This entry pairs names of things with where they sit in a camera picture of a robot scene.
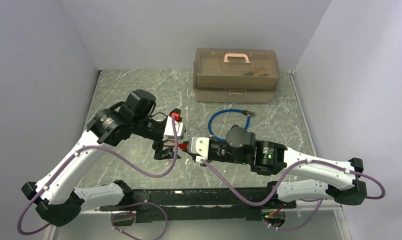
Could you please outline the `red cable lock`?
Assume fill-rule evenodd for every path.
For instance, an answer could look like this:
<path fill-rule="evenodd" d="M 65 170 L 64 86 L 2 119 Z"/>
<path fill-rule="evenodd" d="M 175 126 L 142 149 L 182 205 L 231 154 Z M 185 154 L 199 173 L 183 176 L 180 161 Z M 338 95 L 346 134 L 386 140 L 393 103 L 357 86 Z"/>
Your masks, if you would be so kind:
<path fill-rule="evenodd" d="M 175 140 L 172 139 L 167 139 L 163 142 L 162 145 L 162 149 L 166 150 L 166 149 L 174 149 L 175 146 L 178 146 L 178 148 L 182 151 L 186 151 L 188 149 L 188 142 L 184 141 L 184 142 L 176 142 Z"/>

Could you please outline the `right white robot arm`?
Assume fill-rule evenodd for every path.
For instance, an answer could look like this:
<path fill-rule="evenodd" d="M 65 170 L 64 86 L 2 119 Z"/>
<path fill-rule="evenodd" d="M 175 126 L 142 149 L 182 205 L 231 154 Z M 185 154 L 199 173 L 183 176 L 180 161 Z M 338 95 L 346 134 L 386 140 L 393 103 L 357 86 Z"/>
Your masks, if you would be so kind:
<path fill-rule="evenodd" d="M 280 182 L 264 194 L 265 203 L 276 208 L 282 202 L 299 199 L 332 198 L 342 205 L 358 206 L 366 199 L 366 183 L 355 172 L 363 171 L 363 161 L 331 161 L 315 158 L 283 144 L 257 140 L 256 135 L 234 125 L 225 140 L 197 141 L 208 161 L 248 165 L 262 176 L 280 175 Z"/>

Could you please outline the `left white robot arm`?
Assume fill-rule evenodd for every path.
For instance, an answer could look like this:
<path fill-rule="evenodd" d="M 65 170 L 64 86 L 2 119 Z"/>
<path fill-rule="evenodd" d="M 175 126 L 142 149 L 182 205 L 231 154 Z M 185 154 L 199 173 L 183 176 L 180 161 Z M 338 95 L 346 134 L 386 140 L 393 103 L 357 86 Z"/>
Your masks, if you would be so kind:
<path fill-rule="evenodd" d="M 72 150 L 45 177 L 27 182 L 22 192 L 37 214 L 57 227 L 70 223 L 80 213 L 104 206 L 128 209 L 134 202 L 133 190 L 122 180 L 110 184 L 78 188 L 79 181 L 104 154 L 114 154 L 122 141 L 136 135 L 152 140 L 155 159 L 178 158 L 178 146 L 164 148 L 167 139 L 184 136 L 181 110 L 176 108 L 163 120 L 155 120 L 156 97 L 137 89 L 125 101 L 98 111 L 89 121 Z"/>

